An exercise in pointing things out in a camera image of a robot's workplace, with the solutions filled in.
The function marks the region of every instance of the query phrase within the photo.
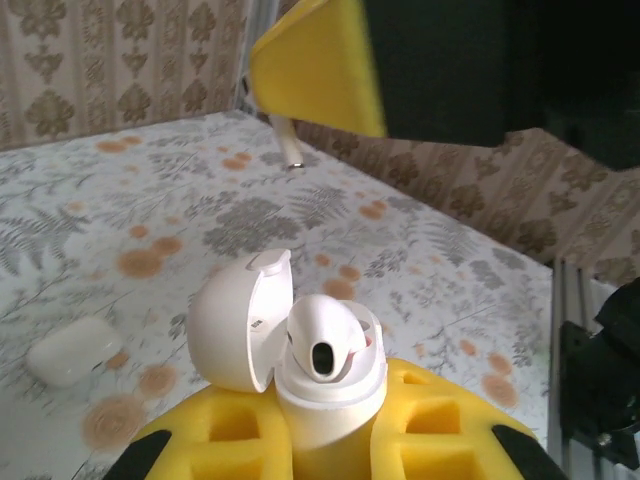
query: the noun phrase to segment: screw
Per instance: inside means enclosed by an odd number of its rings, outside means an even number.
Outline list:
[[[600,445],[602,448],[607,447],[611,443],[611,440],[612,438],[609,433],[603,433],[598,437],[598,445]]]

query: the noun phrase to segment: black bracket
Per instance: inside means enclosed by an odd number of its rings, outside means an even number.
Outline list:
[[[561,329],[560,419],[563,434],[631,470],[640,467],[640,279],[605,302],[596,335]]]

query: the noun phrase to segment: metal rail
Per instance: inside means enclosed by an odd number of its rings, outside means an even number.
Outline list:
[[[553,264],[547,451],[572,480],[640,480],[640,471],[632,472],[594,455],[581,443],[565,438],[560,426],[560,327],[566,320],[597,333],[601,327],[594,318],[614,291],[581,269],[562,261]]]

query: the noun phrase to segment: floral tablecloth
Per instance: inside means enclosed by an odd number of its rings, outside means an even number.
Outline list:
[[[305,148],[306,173],[288,175],[271,129],[230,112],[0,154],[0,478],[102,478],[205,386],[185,345],[193,293],[276,247],[297,295],[366,304],[388,355],[545,441],[550,271]],[[34,380],[29,346],[87,314],[125,349],[72,388]]]

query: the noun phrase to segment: patterned table cover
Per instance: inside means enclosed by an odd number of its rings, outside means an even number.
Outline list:
[[[305,146],[287,175],[240,112],[0,154],[0,478],[98,480],[147,421],[206,382],[185,345],[211,272],[292,250],[296,295],[366,304],[388,355],[547,427],[550,271]],[[24,368],[83,315],[125,350],[69,389]]]

